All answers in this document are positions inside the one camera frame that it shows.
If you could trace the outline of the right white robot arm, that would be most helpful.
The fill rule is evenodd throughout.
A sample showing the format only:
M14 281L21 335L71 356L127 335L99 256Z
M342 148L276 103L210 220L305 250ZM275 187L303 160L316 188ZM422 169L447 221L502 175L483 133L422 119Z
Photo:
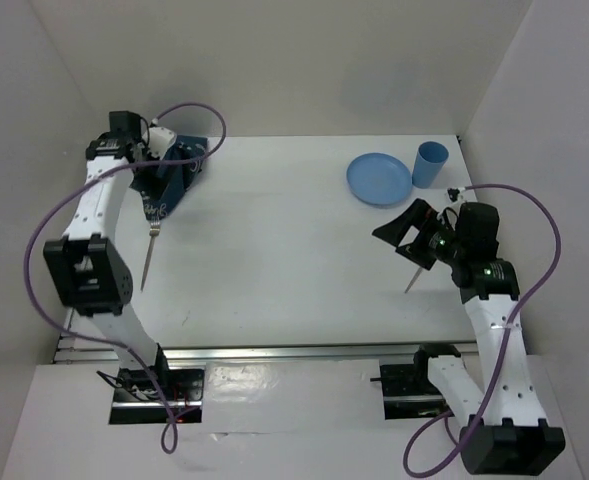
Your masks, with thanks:
M452 345L419 348L410 379L435 389L460 425L456 453L472 475L538 476L566 446L550 425L529 371L520 322L520 288L513 265L498 257L498 210L466 202L456 222L418 199L375 238L423 270L451 270L476 338L484 385L471 378Z

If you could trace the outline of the light blue cup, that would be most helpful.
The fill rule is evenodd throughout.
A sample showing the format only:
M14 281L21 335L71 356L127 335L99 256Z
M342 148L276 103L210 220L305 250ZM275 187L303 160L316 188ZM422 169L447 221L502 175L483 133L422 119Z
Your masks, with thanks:
M422 143L416 153L412 172L413 185L421 189L430 188L448 158L449 151L441 143Z

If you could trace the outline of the silver fork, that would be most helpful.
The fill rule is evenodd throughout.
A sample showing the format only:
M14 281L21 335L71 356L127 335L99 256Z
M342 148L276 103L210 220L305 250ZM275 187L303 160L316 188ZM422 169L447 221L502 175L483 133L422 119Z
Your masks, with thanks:
M144 290L145 285L146 285L148 272L149 272L150 264L152 261L155 242L161 232L161 226L162 226L162 222L160 219L155 219L150 222L149 241L148 241L148 247L147 247L147 251L146 251L146 256L145 256L143 270L142 270L142 276L141 276L141 282L140 282L140 290L141 291Z

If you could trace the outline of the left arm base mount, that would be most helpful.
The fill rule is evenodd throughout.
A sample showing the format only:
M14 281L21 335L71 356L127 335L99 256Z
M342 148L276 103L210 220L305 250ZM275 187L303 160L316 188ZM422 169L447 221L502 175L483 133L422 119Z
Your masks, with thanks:
M96 374L113 389L110 425L146 425L167 422L167 412L158 391L143 379L139 386L125 377L125 371L110 375L100 370ZM205 368L173 369L161 383L170 410L179 424L202 422Z

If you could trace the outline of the silver spoon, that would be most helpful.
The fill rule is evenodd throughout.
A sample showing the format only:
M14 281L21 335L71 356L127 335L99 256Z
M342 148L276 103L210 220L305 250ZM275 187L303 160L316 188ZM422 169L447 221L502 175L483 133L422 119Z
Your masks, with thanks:
M417 282L417 280L421 276L423 270L424 269L422 267L418 267L417 268L417 270L413 274L412 278L410 279L410 281L408 282L408 284L407 284L407 286L406 286L406 288L404 290L404 293L405 294L409 293L409 291L412 289L412 287L415 285L415 283Z

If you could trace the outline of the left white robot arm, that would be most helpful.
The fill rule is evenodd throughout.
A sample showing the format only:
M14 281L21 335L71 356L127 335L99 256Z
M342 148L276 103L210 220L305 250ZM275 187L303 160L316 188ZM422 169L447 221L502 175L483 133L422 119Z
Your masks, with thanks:
M160 399L173 377L131 305L133 276L115 245L132 166L163 158L177 139L165 127L142 123L130 111L110 113L108 131L86 149L87 189L61 239L47 241L43 256L62 304L89 319L116 352L120 384Z

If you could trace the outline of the light blue plate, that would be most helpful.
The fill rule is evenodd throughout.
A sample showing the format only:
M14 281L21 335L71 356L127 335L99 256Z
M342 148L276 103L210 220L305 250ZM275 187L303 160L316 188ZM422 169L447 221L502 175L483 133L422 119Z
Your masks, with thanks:
M350 192L374 207L393 207L407 200L412 191L411 173L399 159L384 153L366 153L346 169Z

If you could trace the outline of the dark blue fish placemat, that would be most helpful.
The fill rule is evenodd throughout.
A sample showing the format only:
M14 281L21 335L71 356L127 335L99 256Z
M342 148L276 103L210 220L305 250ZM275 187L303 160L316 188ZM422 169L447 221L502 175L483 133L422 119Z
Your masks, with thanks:
M204 161L193 162L193 159L207 150L207 138L177 135L159 159L173 163L189 160L189 163L150 167L134 174L130 188L140 194L149 222L163 220L179 205L202 172Z

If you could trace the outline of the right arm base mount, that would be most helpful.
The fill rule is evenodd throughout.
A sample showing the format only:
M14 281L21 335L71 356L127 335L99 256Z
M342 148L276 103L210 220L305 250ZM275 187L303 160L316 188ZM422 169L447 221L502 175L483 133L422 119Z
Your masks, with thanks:
M428 360L439 355L461 357L453 344L421 344L411 363L382 364L370 379L381 387L386 420L431 418L448 408L443 396L428 381Z

